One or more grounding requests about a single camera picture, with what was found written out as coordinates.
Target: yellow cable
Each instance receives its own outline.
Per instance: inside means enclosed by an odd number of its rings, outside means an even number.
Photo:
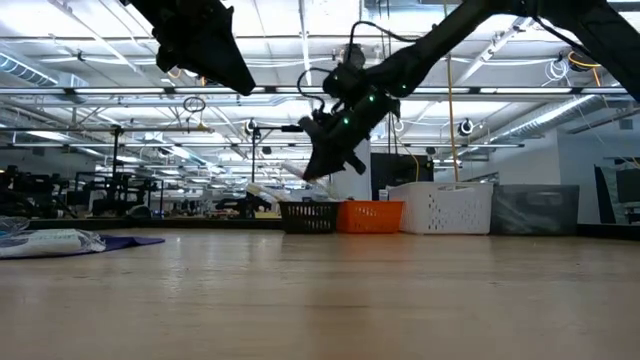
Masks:
[[[173,78],[173,79],[177,79],[180,77],[180,75],[182,75],[182,69],[178,69],[178,75],[173,75],[171,73],[171,71],[169,71],[167,74],[169,74],[169,77]]]
[[[409,148],[407,148],[407,146],[402,142],[402,140],[400,140],[398,138],[398,135],[396,135],[396,126],[395,126],[395,124],[392,124],[391,127],[393,128],[393,137],[407,151],[407,154],[409,154],[413,158],[413,161],[416,162],[416,182],[418,182],[420,180],[420,162],[418,161],[418,158],[415,155],[413,155],[411,153],[411,151],[409,151]]]
[[[444,15],[448,16],[447,0],[444,1]],[[458,173],[458,149],[455,143],[455,132],[453,124],[453,76],[451,75],[451,54],[447,55],[447,80],[449,82],[449,136],[451,137],[451,153],[453,154],[453,172],[456,182],[460,181]]]
[[[580,62],[580,61],[578,61],[578,60],[574,60],[574,59],[571,57],[571,55],[573,55],[573,54],[575,54],[575,51],[570,52],[570,53],[569,53],[569,56],[567,56],[567,59],[569,59],[569,61],[570,61],[570,62],[572,62],[572,63],[574,63],[574,64],[576,64],[576,65],[579,65],[579,66],[582,66],[582,67],[588,67],[588,68],[597,68],[597,67],[602,66],[602,65],[600,65],[600,64],[587,64],[587,63]]]
[[[602,86],[602,84],[600,83],[600,77],[598,76],[598,70],[596,70],[596,68],[591,68],[591,70],[593,71],[593,77],[596,79],[596,84],[598,84],[598,87]]]

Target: purple cloth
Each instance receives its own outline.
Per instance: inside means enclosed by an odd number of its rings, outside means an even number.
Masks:
[[[107,248],[104,252],[114,251],[120,249],[126,249],[130,247],[137,246],[146,246],[153,244],[161,244],[165,242],[164,239],[160,238],[143,238],[143,237],[134,237],[134,236],[111,236],[111,235],[100,235],[102,240],[104,240]]]

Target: gray storage bin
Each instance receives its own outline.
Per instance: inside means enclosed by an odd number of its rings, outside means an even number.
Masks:
[[[577,185],[498,185],[493,191],[491,233],[575,235]]]

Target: white basket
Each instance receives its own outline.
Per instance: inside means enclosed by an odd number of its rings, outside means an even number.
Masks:
[[[492,184],[417,182],[389,190],[404,201],[400,230],[413,234],[488,234]]]

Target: computer screen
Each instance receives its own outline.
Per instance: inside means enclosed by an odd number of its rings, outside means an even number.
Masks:
[[[621,203],[640,202],[640,170],[622,170],[616,173],[618,200]]]

